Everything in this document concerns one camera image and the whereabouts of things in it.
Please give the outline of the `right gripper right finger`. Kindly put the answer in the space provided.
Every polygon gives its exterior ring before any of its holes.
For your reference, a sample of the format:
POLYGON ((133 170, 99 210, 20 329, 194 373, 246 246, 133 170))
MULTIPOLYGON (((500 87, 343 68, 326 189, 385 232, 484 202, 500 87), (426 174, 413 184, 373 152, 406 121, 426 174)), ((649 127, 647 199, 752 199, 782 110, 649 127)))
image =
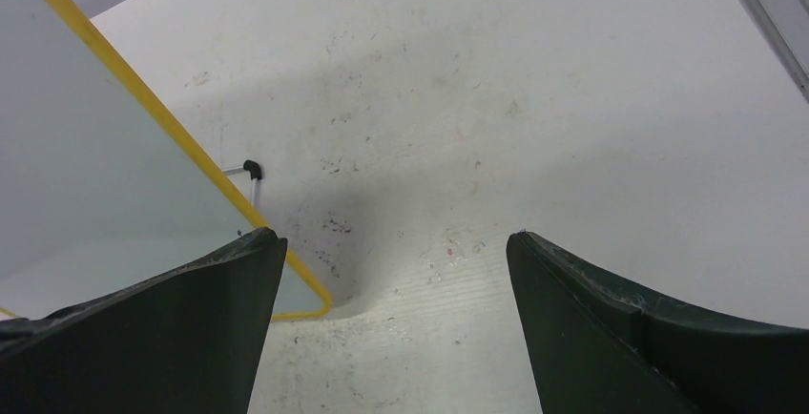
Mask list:
POLYGON ((808 333, 669 297, 531 232, 510 281, 546 413, 804 413, 808 333))

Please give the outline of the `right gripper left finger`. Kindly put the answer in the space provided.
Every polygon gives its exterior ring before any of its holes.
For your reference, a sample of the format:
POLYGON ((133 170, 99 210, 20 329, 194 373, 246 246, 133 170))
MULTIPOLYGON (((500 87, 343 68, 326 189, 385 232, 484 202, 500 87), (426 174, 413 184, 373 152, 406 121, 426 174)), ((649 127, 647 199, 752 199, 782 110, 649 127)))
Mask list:
POLYGON ((150 279, 1 324, 5 413, 244 413, 288 242, 259 228, 150 279))

